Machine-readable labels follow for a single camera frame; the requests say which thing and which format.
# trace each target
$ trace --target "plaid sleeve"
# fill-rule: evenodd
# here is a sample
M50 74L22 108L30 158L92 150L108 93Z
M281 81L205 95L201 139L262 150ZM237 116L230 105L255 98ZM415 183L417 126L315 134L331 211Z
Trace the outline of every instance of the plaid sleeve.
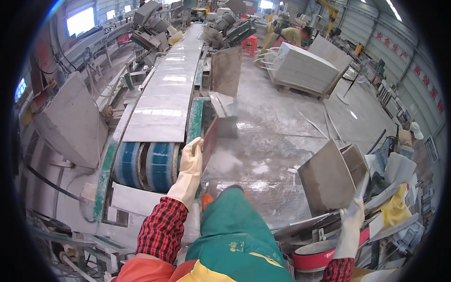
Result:
M182 202L161 198L141 225L136 253L153 255L172 264L180 250L187 215L188 209Z
M322 275L322 282L348 282L352 278L354 259L333 259Z

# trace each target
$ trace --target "orange sleeve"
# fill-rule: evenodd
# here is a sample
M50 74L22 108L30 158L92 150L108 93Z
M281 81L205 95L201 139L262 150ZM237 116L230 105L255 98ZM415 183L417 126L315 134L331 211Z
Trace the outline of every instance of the orange sleeve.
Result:
M174 267L159 259L129 260L121 268L117 282L168 282Z

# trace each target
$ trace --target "red plastic stool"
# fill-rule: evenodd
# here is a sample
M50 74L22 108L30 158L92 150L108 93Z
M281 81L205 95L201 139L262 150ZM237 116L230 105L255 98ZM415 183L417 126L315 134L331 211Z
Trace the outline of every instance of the red plastic stool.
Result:
M249 36L248 38L243 40L241 43L244 53L249 53L251 58L255 56L255 51L257 50L257 37L254 35Z

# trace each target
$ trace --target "red machine part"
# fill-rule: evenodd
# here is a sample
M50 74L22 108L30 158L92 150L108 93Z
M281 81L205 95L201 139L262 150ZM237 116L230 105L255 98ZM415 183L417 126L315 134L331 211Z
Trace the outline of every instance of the red machine part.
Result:
M360 232L359 245L369 239L369 227ZM293 252L294 267L299 270L313 270L326 267L335 253L337 239L320 241L300 247Z

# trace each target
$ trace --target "gloved hand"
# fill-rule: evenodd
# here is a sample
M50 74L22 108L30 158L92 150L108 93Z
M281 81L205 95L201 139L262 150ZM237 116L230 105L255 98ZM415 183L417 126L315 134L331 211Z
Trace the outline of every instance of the gloved hand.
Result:
M364 204L361 200L354 198L355 203L359 207L358 211L352 216L348 217L346 220L345 215L347 213L346 209L340 210L341 216L341 234L338 240L338 244L335 248L335 253L333 259L344 259L353 258L357 254L357 249L359 248L360 240L360 228L362 227L365 214L364 214Z
M199 187L202 171L202 145L203 139L197 137L183 148L179 177L167 194L169 198L182 202L188 211L193 205L194 196Z

